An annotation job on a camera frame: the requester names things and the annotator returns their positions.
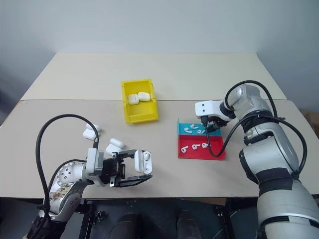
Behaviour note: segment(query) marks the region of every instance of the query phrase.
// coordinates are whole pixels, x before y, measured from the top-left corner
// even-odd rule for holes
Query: beige tabletop
[[[319,141],[296,106],[275,101],[278,115],[286,117],[304,135],[308,158],[301,181],[312,194],[319,193]],[[258,186],[246,178],[238,158],[244,146],[243,130],[236,130],[224,161],[177,158],[177,119],[197,123],[195,101],[159,101],[159,120],[125,124],[121,101],[29,100],[21,101],[0,128],[0,197],[43,198],[35,164],[35,142],[43,124],[65,113],[79,114],[100,125],[99,149],[105,150],[110,138],[122,140],[126,149],[144,149],[153,155],[153,178],[135,187],[98,188],[88,186],[84,198],[128,197],[250,197]],[[222,129],[225,138],[233,120]],[[85,123],[79,119],[60,119],[47,129],[42,140],[41,159],[48,181],[55,168],[69,159],[85,159],[92,141],[83,138]],[[298,156],[299,139],[284,127]],[[133,161],[126,159],[127,176],[138,175]]]
[[[122,100],[121,81],[145,78],[157,100],[221,100],[245,80],[286,100],[255,53],[58,53],[22,100]]]

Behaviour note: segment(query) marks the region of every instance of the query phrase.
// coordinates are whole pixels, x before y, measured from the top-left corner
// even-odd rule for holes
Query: black cable
[[[305,138],[303,137],[303,135],[299,132],[299,130],[297,130],[292,124],[284,121],[283,119],[281,118],[277,118],[277,117],[274,117],[274,116],[265,116],[265,115],[259,115],[259,114],[255,114],[255,115],[250,115],[250,116],[247,116],[247,117],[244,117],[242,118],[241,120],[239,120],[235,125],[234,127],[232,128],[232,130],[230,131],[230,133],[228,134],[227,136],[227,139],[225,140],[225,143],[223,144],[223,147],[221,148],[220,152],[215,155],[212,150],[211,150],[211,145],[210,145],[210,139],[209,139],[209,134],[208,134],[208,131],[207,131],[207,126],[205,127],[205,130],[206,130],[206,136],[207,136],[207,143],[208,143],[208,149],[209,149],[209,152],[210,154],[213,156],[213,157],[219,157],[221,156],[221,154],[225,151],[225,148],[230,140],[230,137],[233,135],[234,131],[236,130],[236,128],[241,124],[242,121],[244,120],[247,120],[251,117],[263,117],[263,118],[269,118],[269,119],[273,119],[273,120],[276,120],[277,122],[280,122],[286,126],[288,126],[293,132],[296,133],[296,135],[299,137],[300,141],[302,142],[302,145],[303,145],[303,156],[302,156],[302,160],[301,160],[301,163],[300,163],[300,166],[298,168],[298,170],[296,172],[294,172],[294,176],[296,176],[296,178],[298,178],[299,174],[301,173],[301,171],[303,170],[304,166],[305,166],[305,163],[306,163],[306,158],[307,158],[307,153],[308,153],[308,149],[307,149],[307,143],[305,141]]]
[[[43,227],[45,221],[48,219],[50,221],[50,215],[49,215],[49,210],[50,210],[50,198],[49,198],[49,190],[45,181],[45,176],[43,173],[43,169],[42,169],[42,164],[41,164],[41,158],[40,158],[40,146],[41,146],[41,140],[42,140],[42,136],[46,130],[46,128],[54,121],[61,119],[61,118],[66,118],[66,117],[72,117],[72,118],[78,118],[81,119],[83,121],[85,121],[86,123],[88,123],[94,133],[95,133],[95,139],[93,142],[93,148],[98,148],[99,145],[99,133],[96,130],[95,126],[88,121],[86,118],[82,117],[82,116],[78,116],[78,115],[74,115],[74,114],[65,114],[65,115],[59,115],[56,117],[53,117],[52,119],[50,119],[49,121],[47,121],[44,126],[41,128],[38,137],[36,139],[36,145],[35,145],[35,161],[36,161],[36,166],[39,172],[39,176],[40,176],[40,180],[42,183],[42,187],[43,187],[43,191],[44,191],[44,203],[43,203],[43,211],[44,211],[44,217],[43,217],[43,221],[41,223],[41,225],[37,228],[37,230],[33,233],[32,237],[30,239],[33,239],[37,233],[39,232],[39,230]]]
[[[252,117],[258,117],[258,116],[259,116],[258,114],[249,115],[249,116],[243,117],[241,120],[239,120],[239,121],[234,125],[234,127],[231,129],[230,133],[228,134],[228,136],[227,136],[227,138],[226,138],[226,140],[225,140],[225,142],[224,142],[224,144],[223,144],[223,147],[221,148],[221,150],[219,151],[219,153],[218,153],[217,155],[215,155],[215,154],[213,153],[213,151],[211,150],[210,139],[209,139],[209,133],[208,133],[208,131],[207,131],[207,126],[205,126],[205,131],[206,131],[206,136],[207,136],[207,143],[208,143],[208,149],[209,149],[210,154],[211,154],[213,157],[215,157],[215,158],[221,156],[222,153],[225,151],[225,148],[226,148],[226,146],[227,146],[227,144],[228,144],[228,142],[229,142],[231,136],[232,136],[233,133],[235,132],[236,128],[237,128],[244,120],[247,120],[247,119],[252,118]]]
[[[277,120],[278,122],[288,126],[293,132],[296,133],[296,135],[298,135],[302,145],[303,145],[303,157],[301,159],[301,162],[300,162],[300,165],[299,165],[299,168],[298,168],[298,172],[296,176],[299,176],[299,174],[301,173],[301,171],[303,170],[305,164],[306,164],[306,159],[307,159],[307,154],[308,154],[308,149],[307,149],[307,143],[306,143],[306,140],[305,138],[303,137],[303,135],[300,133],[300,131],[298,129],[296,129],[292,124],[284,121],[283,119],[281,118],[276,118],[276,117],[273,117],[273,116],[263,116],[265,118],[269,118],[269,119],[275,119]]]
[[[50,180],[50,183],[49,183],[49,186],[48,186],[48,191],[51,190],[51,187],[52,187],[52,184],[53,184],[53,181],[55,179],[55,176],[56,174],[58,173],[58,171],[65,165],[65,164],[68,164],[68,163],[71,163],[71,162],[83,162],[85,163],[86,161],[85,160],[80,160],[80,159],[71,159],[71,160],[68,160],[64,163],[62,163],[53,173],[52,177],[51,177],[51,180]],[[44,226],[44,223],[46,221],[47,218],[43,218],[41,224],[39,225],[39,227],[37,228],[37,230],[33,233],[32,237],[30,239],[33,239],[39,232],[39,230]]]
[[[258,85],[260,86],[266,93],[269,101],[270,101],[270,104],[271,104],[271,107],[273,108],[273,112],[274,112],[274,117],[278,117],[277,115],[277,109],[276,109],[276,106],[275,106],[275,103],[274,103],[274,100],[273,98],[271,97],[268,89],[263,85],[261,84],[260,82],[258,81],[251,81],[251,80],[248,80],[248,81],[242,81],[242,82],[239,82],[237,83],[236,85],[234,85],[232,88],[229,89],[229,91],[227,92],[226,96],[225,96],[225,105],[228,109],[230,110],[233,110],[233,108],[228,104],[228,96],[229,94],[232,92],[232,90],[234,90],[236,87],[240,86],[240,85],[243,85],[243,84],[247,84],[247,83],[251,83],[251,84],[255,84],[255,85]]]

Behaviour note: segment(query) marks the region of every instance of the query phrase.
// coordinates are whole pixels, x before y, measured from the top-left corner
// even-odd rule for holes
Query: yellow plastic bin
[[[137,105],[130,105],[128,95],[147,92],[151,95],[148,102],[140,101]],[[126,123],[139,123],[158,120],[158,107],[151,79],[122,82],[122,98]]]

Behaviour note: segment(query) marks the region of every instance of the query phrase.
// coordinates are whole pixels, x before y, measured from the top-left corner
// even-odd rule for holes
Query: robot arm
[[[124,180],[125,164],[123,162],[127,157],[134,159],[135,165],[138,165],[144,175]],[[50,220],[46,220],[44,210],[40,210],[24,238],[60,238],[67,222],[80,204],[86,186],[104,187],[107,184],[110,187],[134,186],[149,180],[152,177],[151,172],[152,155],[148,151],[114,152],[112,158],[105,159],[103,151],[89,148],[86,162],[68,162],[58,170],[52,186],[49,186]]]
[[[272,116],[256,87],[242,84],[227,95],[224,101],[196,103],[195,112],[204,126],[214,125],[211,130],[220,127],[218,121],[233,119],[232,114],[240,120],[246,146],[239,159],[247,177],[259,185],[256,238],[318,238],[319,208],[298,180],[303,166],[298,168],[297,155],[278,124],[285,121],[275,109]]]

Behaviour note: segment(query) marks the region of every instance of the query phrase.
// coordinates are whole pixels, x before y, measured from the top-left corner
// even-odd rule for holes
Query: earbud
[[[200,144],[193,144],[191,147],[192,147],[192,149],[196,150],[197,147],[200,147]]]
[[[147,152],[147,151],[143,153],[143,157],[145,161],[148,161],[150,159],[150,155],[151,155],[150,152]]]
[[[188,146],[185,146],[185,147],[181,148],[180,151],[182,153],[186,153],[187,149],[188,149]]]
[[[190,125],[190,128],[192,129],[198,129],[199,127],[195,126],[193,123]]]
[[[186,133],[192,133],[192,131],[190,131],[189,128],[187,128],[187,127],[184,128],[184,131],[185,131]]]

